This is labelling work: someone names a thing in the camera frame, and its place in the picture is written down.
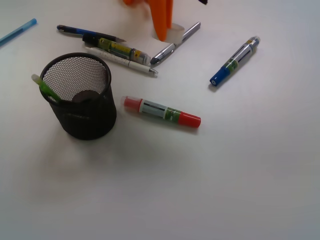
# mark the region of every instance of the marker cap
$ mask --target marker cap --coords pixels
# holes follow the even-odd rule
[[[142,102],[141,98],[137,98],[133,96],[123,96],[121,98],[121,105],[137,112],[139,112],[141,102]]]
[[[201,124],[201,118],[186,112],[181,112],[178,124],[198,128]]]

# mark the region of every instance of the red marker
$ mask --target red marker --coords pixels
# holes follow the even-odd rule
[[[138,113],[151,114],[180,125],[198,128],[201,124],[201,118],[198,116],[160,105],[152,101],[147,101],[142,98],[123,96],[121,103],[125,107],[133,109]]]

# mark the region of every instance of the mesh cup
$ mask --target mesh cup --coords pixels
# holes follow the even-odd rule
[[[40,90],[67,133],[92,140],[112,129],[117,111],[111,72],[99,57],[82,52],[62,55],[51,61],[40,77],[62,99],[58,103]]]

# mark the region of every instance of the green highlighter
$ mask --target green highlighter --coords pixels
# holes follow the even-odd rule
[[[38,75],[32,74],[32,80],[39,85],[40,90],[48,97],[52,97],[57,102],[61,101],[61,98],[43,81]]]

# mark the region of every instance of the blue marker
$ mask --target blue marker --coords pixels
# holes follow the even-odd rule
[[[253,36],[220,68],[220,70],[210,79],[213,86],[218,86],[227,76],[229,76],[237,67],[245,63],[246,59],[251,57],[254,48],[260,43],[260,37]]]
[[[31,28],[35,24],[37,24],[37,20],[34,18],[28,21],[26,24],[22,25],[21,27],[17,28],[16,30],[10,32],[8,35],[0,39],[0,47],[5,43],[9,42],[10,40],[14,39],[19,34],[23,33],[25,30]]]
[[[125,40],[118,38],[116,36],[111,36],[108,34],[103,34],[103,33],[95,32],[95,31],[83,30],[83,29],[75,28],[75,27],[71,27],[71,26],[58,25],[58,26],[56,26],[56,28],[59,31],[63,31],[65,33],[79,34],[79,35],[89,34],[89,35],[96,37],[96,38],[99,38],[99,39],[104,38],[104,39],[108,39],[110,41],[114,41],[117,43],[125,42]]]

